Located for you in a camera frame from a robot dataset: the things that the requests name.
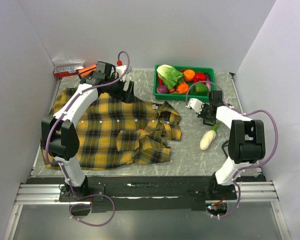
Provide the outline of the silver flower brooch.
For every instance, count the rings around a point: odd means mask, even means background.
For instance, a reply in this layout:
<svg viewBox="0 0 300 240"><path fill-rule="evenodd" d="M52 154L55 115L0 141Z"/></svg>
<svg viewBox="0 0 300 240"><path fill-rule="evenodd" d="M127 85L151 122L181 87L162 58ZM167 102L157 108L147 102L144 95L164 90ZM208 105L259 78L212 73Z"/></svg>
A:
<svg viewBox="0 0 300 240"><path fill-rule="evenodd" d="M158 107L157 105L155 105L155 104L153 104L151 107L152 107L153 110L157 110L157 109L159 108L159 107Z"/></svg>

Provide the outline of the yellow plaid shirt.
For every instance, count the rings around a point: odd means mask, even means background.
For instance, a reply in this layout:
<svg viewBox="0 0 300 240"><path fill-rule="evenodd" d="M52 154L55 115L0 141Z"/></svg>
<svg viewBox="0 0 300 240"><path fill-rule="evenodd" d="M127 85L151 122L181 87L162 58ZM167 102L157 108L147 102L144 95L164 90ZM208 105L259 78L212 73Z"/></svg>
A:
<svg viewBox="0 0 300 240"><path fill-rule="evenodd" d="M167 101L136 98L133 103L124 103L103 93L76 126L80 167L100 171L134 163L168 162L171 148L167 141L181 139L180 120L180 114Z"/></svg>

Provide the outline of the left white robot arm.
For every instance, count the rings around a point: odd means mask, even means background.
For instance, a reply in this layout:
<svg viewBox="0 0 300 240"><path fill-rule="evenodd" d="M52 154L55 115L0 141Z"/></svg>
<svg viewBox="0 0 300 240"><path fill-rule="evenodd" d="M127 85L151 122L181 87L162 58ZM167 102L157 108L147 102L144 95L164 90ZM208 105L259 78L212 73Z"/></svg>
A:
<svg viewBox="0 0 300 240"><path fill-rule="evenodd" d="M76 126L87 108L103 93L124 103L134 102L134 83L130 81L124 90L129 72L131 67L128 64L98 61L94 70L80 78L70 100L53 116L41 120L41 146L45 160L51 166L61 168L65 190L77 201L88 197L89 188L88 178L78 160L80 140Z"/></svg>

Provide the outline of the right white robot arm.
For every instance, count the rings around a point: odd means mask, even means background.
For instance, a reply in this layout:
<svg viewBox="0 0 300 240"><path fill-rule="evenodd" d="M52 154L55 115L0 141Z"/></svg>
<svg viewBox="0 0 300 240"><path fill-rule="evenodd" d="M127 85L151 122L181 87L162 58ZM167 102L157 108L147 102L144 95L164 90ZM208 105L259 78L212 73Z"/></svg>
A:
<svg viewBox="0 0 300 240"><path fill-rule="evenodd" d="M230 129L227 159L209 181L208 193L217 200L232 192L239 173L264 158L265 133L261 120L253 120L226 106L222 91L214 90L208 98L209 103L192 98L189 105L203 119L203 124L214 126L219 121Z"/></svg>

